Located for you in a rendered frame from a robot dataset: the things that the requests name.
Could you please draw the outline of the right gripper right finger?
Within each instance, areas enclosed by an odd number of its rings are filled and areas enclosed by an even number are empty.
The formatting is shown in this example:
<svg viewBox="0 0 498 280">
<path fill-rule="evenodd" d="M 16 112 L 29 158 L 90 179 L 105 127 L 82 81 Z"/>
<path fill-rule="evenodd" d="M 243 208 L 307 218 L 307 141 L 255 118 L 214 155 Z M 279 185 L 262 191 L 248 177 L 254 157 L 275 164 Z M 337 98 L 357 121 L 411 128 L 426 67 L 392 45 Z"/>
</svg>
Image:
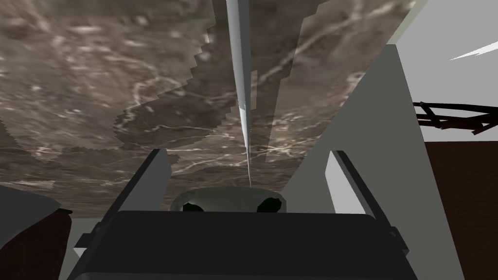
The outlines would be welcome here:
<svg viewBox="0 0 498 280">
<path fill-rule="evenodd" d="M 366 214 L 382 225 L 389 225 L 386 214 L 344 151 L 331 151 L 325 179 L 334 213 Z"/>
</svg>

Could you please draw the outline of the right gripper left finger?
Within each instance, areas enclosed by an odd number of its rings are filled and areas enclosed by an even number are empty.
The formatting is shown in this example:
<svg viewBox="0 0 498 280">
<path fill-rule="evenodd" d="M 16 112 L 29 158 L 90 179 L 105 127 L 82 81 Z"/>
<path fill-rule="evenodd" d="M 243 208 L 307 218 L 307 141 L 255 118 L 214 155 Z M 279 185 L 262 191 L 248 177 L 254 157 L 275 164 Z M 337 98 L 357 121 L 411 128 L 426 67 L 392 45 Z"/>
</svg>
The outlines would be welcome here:
<svg viewBox="0 0 498 280">
<path fill-rule="evenodd" d="M 157 211 L 172 174 L 166 149 L 153 149 L 103 216 L 105 224 L 120 211 Z"/>
</svg>

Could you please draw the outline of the grey rounded object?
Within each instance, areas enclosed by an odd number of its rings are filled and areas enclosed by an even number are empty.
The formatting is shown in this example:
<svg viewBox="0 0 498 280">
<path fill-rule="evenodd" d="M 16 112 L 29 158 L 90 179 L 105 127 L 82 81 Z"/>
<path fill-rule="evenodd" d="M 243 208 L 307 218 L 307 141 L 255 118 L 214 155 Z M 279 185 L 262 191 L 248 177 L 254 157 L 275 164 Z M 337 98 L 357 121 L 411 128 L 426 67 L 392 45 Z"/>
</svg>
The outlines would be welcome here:
<svg viewBox="0 0 498 280">
<path fill-rule="evenodd" d="M 208 212 L 287 212 L 286 200 L 281 194 L 254 187 L 193 189 L 176 197 L 169 211 L 184 211 L 186 205 Z"/>
</svg>

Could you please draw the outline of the dark wooden rack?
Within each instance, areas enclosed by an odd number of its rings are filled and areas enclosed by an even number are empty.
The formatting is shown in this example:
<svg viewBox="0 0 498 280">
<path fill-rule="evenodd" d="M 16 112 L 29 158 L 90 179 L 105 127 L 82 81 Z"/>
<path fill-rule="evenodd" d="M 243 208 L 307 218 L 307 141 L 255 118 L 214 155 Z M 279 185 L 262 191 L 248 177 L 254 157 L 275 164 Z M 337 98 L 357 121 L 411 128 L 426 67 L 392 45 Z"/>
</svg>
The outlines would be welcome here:
<svg viewBox="0 0 498 280">
<path fill-rule="evenodd" d="M 413 102 L 414 107 L 420 107 L 424 114 L 416 114 L 420 126 L 444 129 L 470 130 L 473 135 L 498 126 L 498 107 L 467 104 L 443 104 Z M 434 108 L 450 109 L 479 113 L 471 117 L 442 116 L 433 112 Z"/>
</svg>

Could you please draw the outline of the silver knife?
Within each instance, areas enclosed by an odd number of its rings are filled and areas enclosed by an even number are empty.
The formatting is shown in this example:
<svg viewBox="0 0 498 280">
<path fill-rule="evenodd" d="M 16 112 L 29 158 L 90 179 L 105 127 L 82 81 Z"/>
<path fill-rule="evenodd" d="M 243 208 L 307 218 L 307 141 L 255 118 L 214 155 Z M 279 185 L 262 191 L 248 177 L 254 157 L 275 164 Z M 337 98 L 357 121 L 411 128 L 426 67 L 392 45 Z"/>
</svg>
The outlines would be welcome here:
<svg viewBox="0 0 498 280">
<path fill-rule="evenodd" d="M 249 186 L 250 166 L 250 111 L 251 111 L 251 53 L 249 0 L 226 0 L 233 74 L 236 85 L 238 111 L 246 148 Z"/>
</svg>

